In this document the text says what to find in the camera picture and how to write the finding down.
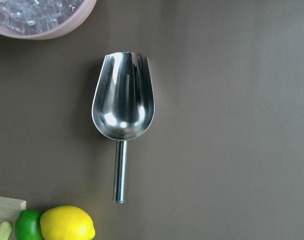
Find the yellow lemon near lime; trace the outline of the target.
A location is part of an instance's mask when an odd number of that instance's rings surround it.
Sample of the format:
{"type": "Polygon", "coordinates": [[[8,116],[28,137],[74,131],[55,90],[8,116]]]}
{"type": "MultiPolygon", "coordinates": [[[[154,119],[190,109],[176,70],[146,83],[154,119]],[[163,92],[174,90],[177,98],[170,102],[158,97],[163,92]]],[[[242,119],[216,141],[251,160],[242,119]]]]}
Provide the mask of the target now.
{"type": "Polygon", "coordinates": [[[89,214],[72,205],[45,211],[40,218],[40,226],[46,240],[92,240],[96,235],[89,214]]]}

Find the yellow-green plastic knife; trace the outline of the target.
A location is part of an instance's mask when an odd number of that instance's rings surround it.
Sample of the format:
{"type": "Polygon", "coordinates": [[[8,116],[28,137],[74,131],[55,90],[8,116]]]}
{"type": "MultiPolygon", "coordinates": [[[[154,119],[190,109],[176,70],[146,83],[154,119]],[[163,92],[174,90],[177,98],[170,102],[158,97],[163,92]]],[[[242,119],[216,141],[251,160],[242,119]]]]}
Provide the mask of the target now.
{"type": "Polygon", "coordinates": [[[8,221],[4,221],[0,224],[0,240],[9,240],[12,233],[12,224],[8,221]]]}

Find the green lime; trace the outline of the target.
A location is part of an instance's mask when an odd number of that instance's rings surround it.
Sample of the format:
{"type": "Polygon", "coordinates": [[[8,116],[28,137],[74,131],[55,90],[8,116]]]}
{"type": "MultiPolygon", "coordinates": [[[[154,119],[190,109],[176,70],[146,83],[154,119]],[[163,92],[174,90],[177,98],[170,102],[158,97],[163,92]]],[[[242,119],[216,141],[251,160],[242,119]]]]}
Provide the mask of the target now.
{"type": "Polygon", "coordinates": [[[17,240],[43,240],[40,226],[42,216],[40,210],[22,210],[14,226],[15,237],[17,240]]]}

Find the steel ice scoop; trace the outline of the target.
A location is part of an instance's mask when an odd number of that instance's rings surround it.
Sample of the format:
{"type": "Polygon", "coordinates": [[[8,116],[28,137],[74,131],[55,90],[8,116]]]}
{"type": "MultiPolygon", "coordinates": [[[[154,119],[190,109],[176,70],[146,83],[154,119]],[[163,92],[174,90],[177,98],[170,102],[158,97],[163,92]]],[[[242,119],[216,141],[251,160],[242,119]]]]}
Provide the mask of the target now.
{"type": "Polygon", "coordinates": [[[105,137],[116,141],[113,201],[125,201],[128,141],[141,136],[155,113],[148,58],[137,52],[105,56],[98,78],[92,120],[105,137]]]}

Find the bamboo cutting board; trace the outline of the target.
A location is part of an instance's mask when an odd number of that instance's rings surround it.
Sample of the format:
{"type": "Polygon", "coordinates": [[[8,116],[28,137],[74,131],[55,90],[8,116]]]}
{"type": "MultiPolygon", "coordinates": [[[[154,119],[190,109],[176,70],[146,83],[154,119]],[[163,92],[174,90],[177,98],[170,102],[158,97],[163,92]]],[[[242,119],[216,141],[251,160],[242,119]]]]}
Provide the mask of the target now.
{"type": "Polygon", "coordinates": [[[25,200],[0,196],[0,224],[9,222],[14,228],[20,212],[25,210],[26,206],[25,200]]]}

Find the pink bowl of ice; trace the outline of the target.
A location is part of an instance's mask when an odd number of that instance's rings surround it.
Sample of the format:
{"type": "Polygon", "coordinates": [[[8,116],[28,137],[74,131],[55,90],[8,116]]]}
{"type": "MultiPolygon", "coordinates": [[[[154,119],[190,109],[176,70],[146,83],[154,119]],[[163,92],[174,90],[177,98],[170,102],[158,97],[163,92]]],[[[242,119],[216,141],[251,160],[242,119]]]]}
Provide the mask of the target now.
{"type": "Polygon", "coordinates": [[[78,28],[95,0],[0,0],[0,35],[49,40],[78,28]]]}

